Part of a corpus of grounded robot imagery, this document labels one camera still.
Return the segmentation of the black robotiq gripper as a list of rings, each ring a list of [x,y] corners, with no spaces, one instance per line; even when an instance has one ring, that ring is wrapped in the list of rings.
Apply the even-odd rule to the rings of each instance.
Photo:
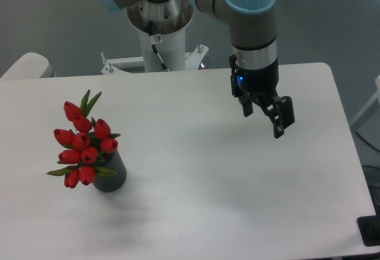
[[[279,96],[276,86],[279,80],[278,59],[260,69],[245,69],[237,65],[237,56],[229,56],[232,70],[230,76],[232,96],[239,97],[244,117],[253,114],[252,100],[273,124],[274,138],[284,135],[284,131],[295,122],[293,100],[290,96]]]

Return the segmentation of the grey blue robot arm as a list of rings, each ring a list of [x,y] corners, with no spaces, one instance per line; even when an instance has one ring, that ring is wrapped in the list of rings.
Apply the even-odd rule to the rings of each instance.
[[[183,71],[185,29],[199,10],[227,24],[232,44],[229,65],[232,95],[244,116],[259,106],[281,137],[295,121],[293,102],[279,96],[276,0],[102,0],[110,11],[125,10],[140,37],[146,72]]]

